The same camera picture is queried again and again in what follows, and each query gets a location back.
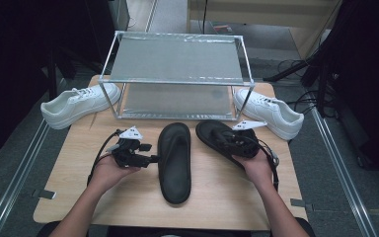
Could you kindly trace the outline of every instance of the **hand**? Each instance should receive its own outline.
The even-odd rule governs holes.
[[[262,150],[251,159],[240,156],[233,158],[245,167],[246,174],[257,187],[272,185],[272,170]]]
[[[122,178],[139,171],[138,167],[119,167],[112,155],[102,158],[94,170],[94,175],[88,187],[94,187],[105,193]]]

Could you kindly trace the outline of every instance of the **person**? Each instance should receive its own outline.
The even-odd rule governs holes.
[[[97,164],[89,186],[80,195],[69,213],[57,224],[50,236],[86,236],[93,213],[102,195],[122,178],[140,168],[119,167],[113,156],[103,156]],[[240,162],[248,178],[260,194],[273,236],[309,236],[302,225],[289,211],[272,184],[272,171],[265,153],[260,150],[252,159],[233,156]]]

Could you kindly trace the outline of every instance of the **gray carpet floor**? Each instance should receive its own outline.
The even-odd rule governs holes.
[[[165,5],[160,5],[157,11],[169,10]],[[156,16],[160,18],[159,16],[165,15],[157,13],[154,21],[156,21]],[[165,25],[155,24],[152,29],[166,31],[165,27]],[[275,75],[278,71],[290,66],[288,61],[280,63],[281,60],[254,57],[250,58],[250,61],[253,76],[258,81],[261,81],[261,78]],[[85,88],[91,77],[96,74],[80,64],[76,64],[76,67],[78,74],[73,80],[64,80],[58,75],[61,90],[73,87]],[[292,74],[287,79],[272,83],[276,97],[285,102],[292,102],[296,101],[306,90],[314,90],[316,85],[312,88],[301,86],[299,83],[301,74],[302,72],[298,72],[298,75]],[[48,95],[43,95],[0,150],[0,198],[10,185],[42,123],[39,105],[47,100]],[[297,111],[303,111],[307,107],[308,105],[301,105]],[[363,199],[379,236],[379,170],[368,171],[359,167],[356,154],[342,124],[336,118],[325,118],[325,122],[331,130],[331,136],[336,142],[342,160]],[[32,197],[32,193],[34,190],[44,188],[67,132],[68,128],[48,131],[36,161],[23,183],[21,191],[17,194],[16,201],[9,206],[11,212],[8,216],[4,216],[6,221],[0,230],[0,236],[36,236],[42,228],[42,224],[33,221],[33,213],[38,199]],[[289,147],[303,200],[307,206],[309,222],[316,235],[362,236],[313,113],[305,115],[303,127],[298,136],[289,143]],[[105,226],[92,226],[90,234],[92,237],[105,236],[106,231]],[[267,236],[268,234],[255,232],[253,235]]]

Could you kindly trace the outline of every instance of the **white sneaker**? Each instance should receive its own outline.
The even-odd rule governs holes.
[[[119,87],[114,83],[104,83],[104,87],[114,104],[119,99]],[[101,86],[96,85],[62,92],[54,100],[42,103],[41,113],[50,127],[62,129],[87,114],[103,111],[109,106]]]
[[[241,110],[249,90],[240,89],[234,95],[234,103]],[[303,125],[303,114],[296,113],[276,98],[266,97],[252,92],[242,111],[247,117],[267,122],[267,127],[277,136],[285,140],[294,138]]]

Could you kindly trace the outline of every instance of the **white marker tag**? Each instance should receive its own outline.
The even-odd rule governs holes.
[[[246,130],[250,128],[266,126],[266,121],[243,120],[232,127],[233,130]]]
[[[143,139],[143,136],[137,130],[136,126],[132,126],[131,128],[127,129],[125,132],[120,134],[119,137],[125,139]]]

